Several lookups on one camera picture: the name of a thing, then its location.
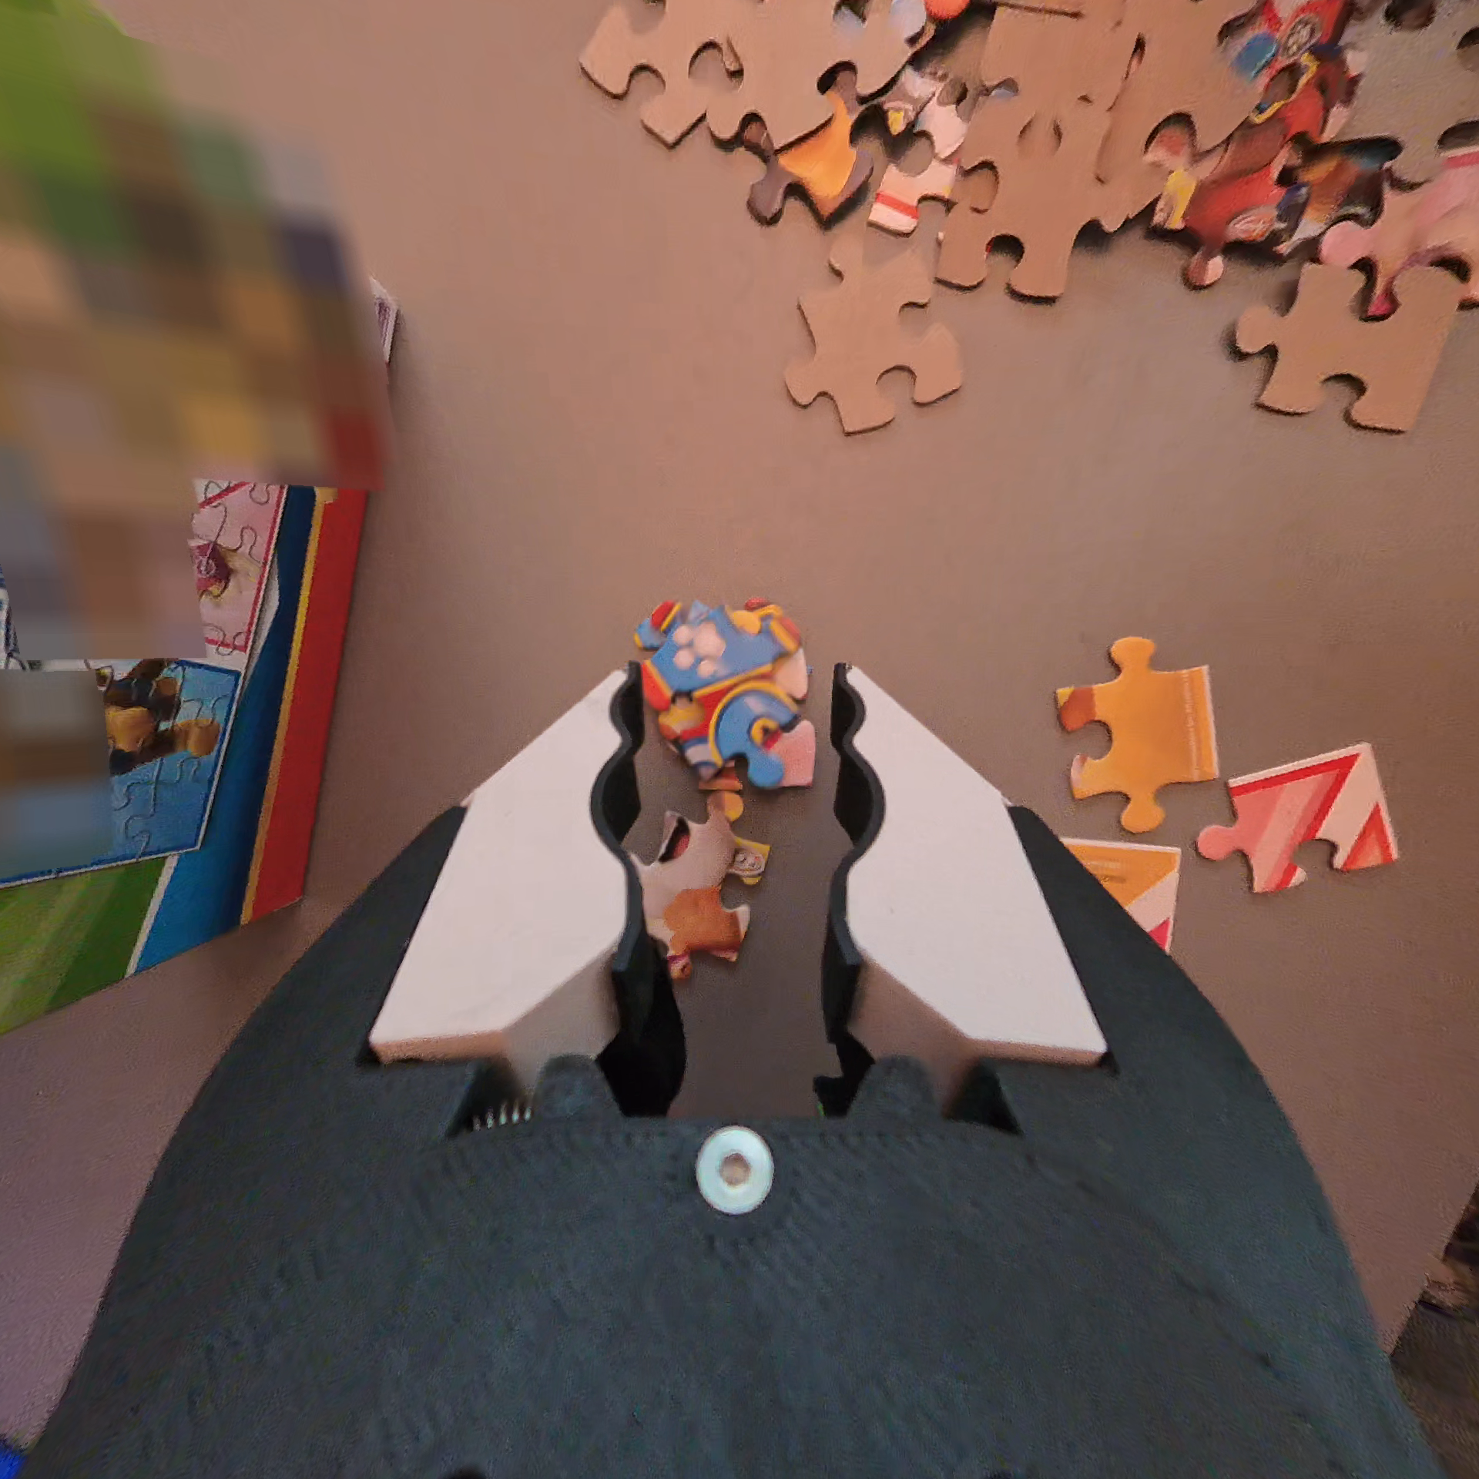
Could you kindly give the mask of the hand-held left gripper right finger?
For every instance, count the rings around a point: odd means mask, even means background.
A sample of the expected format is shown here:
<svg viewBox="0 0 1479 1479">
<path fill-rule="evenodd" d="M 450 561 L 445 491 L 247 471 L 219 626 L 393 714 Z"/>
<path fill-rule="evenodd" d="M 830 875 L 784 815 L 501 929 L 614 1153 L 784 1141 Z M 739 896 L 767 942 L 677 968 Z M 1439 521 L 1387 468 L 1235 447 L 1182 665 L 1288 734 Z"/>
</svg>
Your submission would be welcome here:
<svg viewBox="0 0 1479 1479">
<path fill-rule="evenodd" d="M 1100 1067 L 1105 1033 L 1004 794 L 857 663 L 832 693 L 850 846 L 827 898 L 823 1116 L 890 1058 L 948 1109 L 992 1061 Z"/>
</svg>

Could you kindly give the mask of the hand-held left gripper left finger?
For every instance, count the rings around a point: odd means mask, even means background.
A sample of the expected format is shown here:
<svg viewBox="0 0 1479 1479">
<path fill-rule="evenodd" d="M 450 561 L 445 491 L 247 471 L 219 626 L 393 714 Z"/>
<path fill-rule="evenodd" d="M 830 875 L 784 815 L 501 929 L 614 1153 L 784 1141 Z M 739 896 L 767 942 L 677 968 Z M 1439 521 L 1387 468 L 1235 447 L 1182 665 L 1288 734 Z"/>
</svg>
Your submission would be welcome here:
<svg viewBox="0 0 1479 1479">
<path fill-rule="evenodd" d="M 490 1060 L 533 1093 L 584 1056 L 626 1114 L 672 1111 L 686 1028 L 624 848 L 644 720 L 628 663 L 467 795 L 369 1033 L 381 1063 Z"/>
</svg>

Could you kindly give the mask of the orange white puzzle piece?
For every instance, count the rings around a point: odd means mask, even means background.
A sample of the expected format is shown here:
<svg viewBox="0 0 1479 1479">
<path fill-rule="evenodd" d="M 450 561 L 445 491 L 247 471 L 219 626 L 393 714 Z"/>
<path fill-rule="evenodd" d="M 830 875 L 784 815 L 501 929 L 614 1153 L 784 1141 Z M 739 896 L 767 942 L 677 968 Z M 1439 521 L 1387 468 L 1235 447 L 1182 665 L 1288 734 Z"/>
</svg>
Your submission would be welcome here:
<svg viewBox="0 0 1479 1479">
<path fill-rule="evenodd" d="M 658 857 L 631 855 L 642 882 L 645 926 L 665 947 L 673 982 L 691 977 L 695 957 L 710 954 L 735 961 L 751 924 L 751 905 L 730 906 L 723 892 L 730 878 L 747 885 L 765 876 L 770 845 L 735 834 L 744 811 L 737 790 L 712 790 L 709 815 L 695 822 L 670 810 Z"/>
</svg>

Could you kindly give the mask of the blue paw print puzzle piece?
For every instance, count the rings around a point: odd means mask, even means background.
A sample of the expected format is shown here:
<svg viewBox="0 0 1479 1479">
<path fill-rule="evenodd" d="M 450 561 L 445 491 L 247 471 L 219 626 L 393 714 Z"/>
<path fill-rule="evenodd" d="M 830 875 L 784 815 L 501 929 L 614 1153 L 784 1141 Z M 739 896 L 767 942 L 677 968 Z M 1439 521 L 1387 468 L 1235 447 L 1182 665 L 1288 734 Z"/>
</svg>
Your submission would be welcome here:
<svg viewBox="0 0 1479 1479">
<path fill-rule="evenodd" d="M 638 625 L 642 692 L 659 734 L 705 788 L 814 783 L 820 739 L 802 711 L 809 663 L 800 625 L 767 598 L 666 600 Z"/>
</svg>

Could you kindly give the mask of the colourful cardboard puzzle box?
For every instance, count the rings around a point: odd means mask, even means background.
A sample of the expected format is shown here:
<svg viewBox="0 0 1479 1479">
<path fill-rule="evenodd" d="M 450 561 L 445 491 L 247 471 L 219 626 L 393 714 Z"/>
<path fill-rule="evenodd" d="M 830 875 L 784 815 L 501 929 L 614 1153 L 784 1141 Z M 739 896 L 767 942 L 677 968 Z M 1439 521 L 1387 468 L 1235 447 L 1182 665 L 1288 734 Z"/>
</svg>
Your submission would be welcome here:
<svg viewBox="0 0 1479 1479">
<path fill-rule="evenodd" d="M 115 838 L 4 878 L 3 1030 L 304 896 L 367 494 L 200 482 L 205 658 L 73 658 L 103 693 Z"/>
</svg>

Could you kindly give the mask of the pile of puzzle pieces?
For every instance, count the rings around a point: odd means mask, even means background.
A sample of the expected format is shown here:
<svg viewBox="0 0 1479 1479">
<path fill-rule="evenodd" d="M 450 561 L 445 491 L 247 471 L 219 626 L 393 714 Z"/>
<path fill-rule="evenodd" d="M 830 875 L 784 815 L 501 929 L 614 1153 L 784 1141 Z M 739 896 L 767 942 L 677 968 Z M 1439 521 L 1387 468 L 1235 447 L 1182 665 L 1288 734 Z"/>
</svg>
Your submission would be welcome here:
<svg viewBox="0 0 1479 1479">
<path fill-rule="evenodd" d="M 765 162 L 753 216 L 788 195 L 820 221 L 876 183 L 867 225 L 911 234 L 936 200 L 936 248 L 865 262 L 804 292 L 813 341 L 788 368 L 800 406 L 830 398 L 848 433 L 964 364 L 939 324 L 908 325 L 932 283 L 971 290 L 999 244 L 1008 290 L 1054 302 L 1089 228 L 1138 218 L 1189 244 L 1216 285 L 1239 246 L 1302 258 L 1286 308 L 1247 308 L 1242 357 L 1272 355 L 1260 405 L 1311 413 L 1332 380 L 1350 419 L 1409 431 L 1462 306 L 1476 302 L 1476 3 L 615 3 L 580 65 L 608 96 L 649 74 L 642 121 L 668 146 L 702 123 Z"/>
</svg>

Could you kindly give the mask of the plain orange puzzle piece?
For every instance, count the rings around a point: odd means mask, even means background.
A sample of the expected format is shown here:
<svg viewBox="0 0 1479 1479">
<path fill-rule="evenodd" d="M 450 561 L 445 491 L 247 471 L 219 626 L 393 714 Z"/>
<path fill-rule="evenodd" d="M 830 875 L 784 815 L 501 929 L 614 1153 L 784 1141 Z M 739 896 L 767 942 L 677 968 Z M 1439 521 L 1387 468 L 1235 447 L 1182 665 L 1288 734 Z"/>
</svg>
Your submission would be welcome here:
<svg viewBox="0 0 1479 1479">
<path fill-rule="evenodd" d="M 1107 753 L 1075 757 L 1073 797 L 1122 795 L 1121 827 L 1133 836 L 1165 822 L 1163 788 L 1210 783 L 1221 773 L 1210 667 L 1163 670 L 1156 651 L 1152 639 L 1121 637 L 1108 651 L 1117 677 L 1056 693 L 1066 732 L 1103 725 L 1112 737 Z"/>
</svg>

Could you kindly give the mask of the red pink striped puzzle piece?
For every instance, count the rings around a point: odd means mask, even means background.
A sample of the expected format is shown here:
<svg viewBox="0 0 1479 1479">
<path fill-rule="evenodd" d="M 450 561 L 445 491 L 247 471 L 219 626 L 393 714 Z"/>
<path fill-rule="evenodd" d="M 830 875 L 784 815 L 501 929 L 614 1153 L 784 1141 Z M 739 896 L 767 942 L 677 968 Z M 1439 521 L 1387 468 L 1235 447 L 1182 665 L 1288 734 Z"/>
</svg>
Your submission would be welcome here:
<svg viewBox="0 0 1479 1479">
<path fill-rule="evenodd" d="M 1256 894 L 1304 883 L 1306 845 L 1332 846 L 1330 866 L 1355 873 L 1401 859 L 1376 750 L 1357 743 L 1228 783 L 1233 822 L 1207 825 L 1196 852 L 1212 862 L 1242 855 Z"/>
</svg>

